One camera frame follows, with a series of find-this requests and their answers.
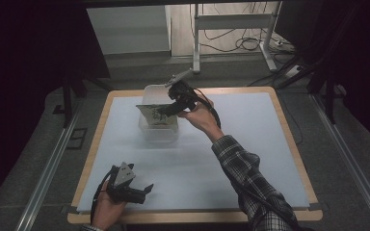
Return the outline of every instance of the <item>person's right hand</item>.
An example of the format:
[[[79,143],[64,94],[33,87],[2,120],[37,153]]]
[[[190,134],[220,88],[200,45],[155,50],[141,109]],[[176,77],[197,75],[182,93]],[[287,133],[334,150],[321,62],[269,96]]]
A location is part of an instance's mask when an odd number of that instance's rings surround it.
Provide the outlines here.
[[[215,117],[212,113],[200,102],[191,112],[180,112],[178,117],[186,118],[194,127],[204,132],[208,138],[214,142],[224,136],[221,128],[218,127]]]
[[[92,226],[102,230],[108,230],[113,224],[115,224],[127,205],[127,202],[125,201],[117,204],[113,201],[110,195],[106,192],[107,184],[108,181],[104,182],[102,186],[92,218]]]

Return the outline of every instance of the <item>white panel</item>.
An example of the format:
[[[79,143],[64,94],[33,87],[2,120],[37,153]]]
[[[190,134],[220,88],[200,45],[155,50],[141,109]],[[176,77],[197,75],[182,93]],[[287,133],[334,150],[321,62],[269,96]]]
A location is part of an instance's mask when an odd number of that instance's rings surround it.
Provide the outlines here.
[[[208,95],[223,130],[261,158],[260,170],[293,207],[308,207],[304,186],[268,93]],[[138,128],[142,97],[118,97],[111,106],[78,211],[89,211],[93,194],[112,165],[135,164],[131,184],[154,184],[145,203],[127,210],[238,209],[237,194],[211,150],[211,142],[185,119],[171,144],[147,143]]]
[[[170,50],[165,6],[87,11],[104,55]]]

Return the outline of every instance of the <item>clear plastic box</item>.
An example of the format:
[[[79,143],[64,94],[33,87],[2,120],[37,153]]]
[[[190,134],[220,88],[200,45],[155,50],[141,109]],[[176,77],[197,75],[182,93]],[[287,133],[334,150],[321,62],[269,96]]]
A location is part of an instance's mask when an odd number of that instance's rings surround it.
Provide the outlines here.
[[[168,89],[164,85],[149,85],[145,87],[143,105],[171,104],[173,101],[168,97]],[[145,139],[149,142],[174,142],[178,139],[178,120],[175,116],[174,125],[151,125],[146,122],[140,112],[139,127]]]

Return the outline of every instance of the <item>shirt cuff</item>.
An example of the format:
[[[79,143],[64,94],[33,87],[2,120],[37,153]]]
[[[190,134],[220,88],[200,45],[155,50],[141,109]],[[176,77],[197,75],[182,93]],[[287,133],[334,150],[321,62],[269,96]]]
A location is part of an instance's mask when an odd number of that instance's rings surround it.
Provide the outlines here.
[[[89,224],[83,224],[83,226],[80,228],[80,231],[103,231],[100,228],[91,226]]]

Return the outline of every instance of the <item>metal frame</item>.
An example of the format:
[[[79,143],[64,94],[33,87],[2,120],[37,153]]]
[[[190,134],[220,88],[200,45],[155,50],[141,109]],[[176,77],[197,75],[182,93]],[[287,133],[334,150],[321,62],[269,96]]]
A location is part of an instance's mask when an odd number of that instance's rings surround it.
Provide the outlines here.
[[[310,98],[314,102],[314,105],[318,111],[320,118],[322,119],[323,123],[326,125],[326,128],[334,141],[338,152],[341,155],[341,158],[347,169],[350,171],[351,175],[353,176],[354,181],[356,182],[358,189],[362,196],[365,199],[369,209],[370,209],[370,183],[369,180],[366,178],[365,174],[363,173],[361,167],[358,165],[356,158],[354,157],[353,152],[351,151],[350,147],[345,142],[344,138],[341,136],[337,126],[329,121],[329,118],[323,113],[324,105],[321,101],[320,97],[314,94],[310,95]]]
[[[277,71],[275,62],[269,52],[269,43],[273,30],[278,19],[278,10],[281,2],[277,2],[272,13],[261,14],[226,14],[226,15],[199,15],[198,4],[195,4],[194,15],[194,73],[200,73],[200,52],[199,52],[199,30],[221,30],[221,29],[246,29],[246,28],[267,28],[266,38],[260,42],[260,49],[266,60],[270,71]]]
[[[50,183],[52,182],[52,179],[56,173],[56,169],[59,165],[59,162],[62,159],[71,132],[73,131],[77,118],[80,115],[80,110],[83,106],[83,103],[84,103],[83,99],[77,99],[74,106],[74,115],[71,118],[70,124],[63,129],[63,132],[59,137],[59,140],[56,143],[56,146],[52,154],[50,155],[50,158],[46,163],[46,166],[40,176],[40,179],[29,199],[29,202],[26,205],[22,216],[20,217],[19,223],[15,228],[16,231],[32,229],[32,226],[40,210],[40,206],[44,200],[44,197],[46,196]]]

